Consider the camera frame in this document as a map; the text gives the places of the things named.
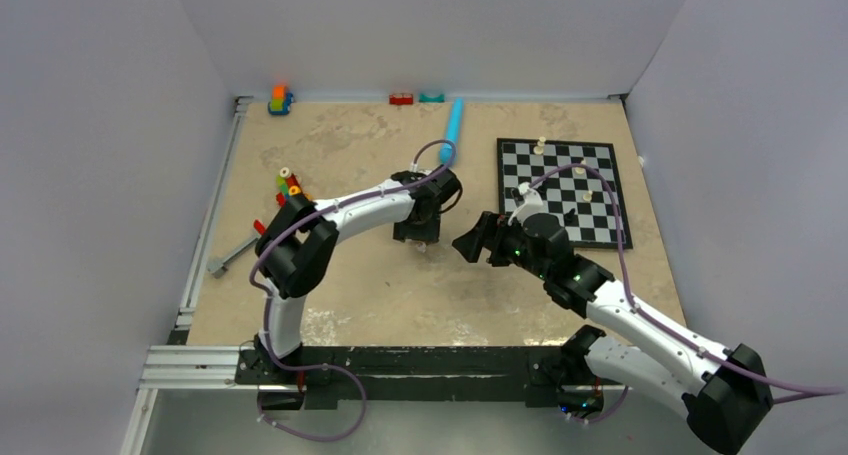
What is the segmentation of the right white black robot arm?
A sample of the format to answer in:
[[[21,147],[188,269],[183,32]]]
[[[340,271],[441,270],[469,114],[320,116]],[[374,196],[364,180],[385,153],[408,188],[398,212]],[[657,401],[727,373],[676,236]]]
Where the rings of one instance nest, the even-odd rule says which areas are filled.
[[[774,405],[761,356],[730,349],[679,325],[635,297],[611,272],[577,254],[550,214],[524,221],[485,211],[453,248],[469,263],[483,250],[493,267],[515,265],[543,283],[558,306],[625,338],[594,335],[564,351],[561,367],[576,382],[592,375],[616,380],[681,415],[713,451],[737,454]]]

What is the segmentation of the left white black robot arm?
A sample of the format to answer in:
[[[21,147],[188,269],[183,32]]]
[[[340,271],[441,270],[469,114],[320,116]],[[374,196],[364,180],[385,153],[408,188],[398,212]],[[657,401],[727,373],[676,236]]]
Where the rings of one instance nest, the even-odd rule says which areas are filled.
[[[433,172],[397,172],[340,198],[291,196],[261,230],[249,275],[250,283],[266,293],[262,327],[254,339],[260,372],[275,384],[297,374],[306,297],[323,281],[340,243],[389,225],[396,241],[434,244],[443,213],[462,193],[458,176],[440,166]]]

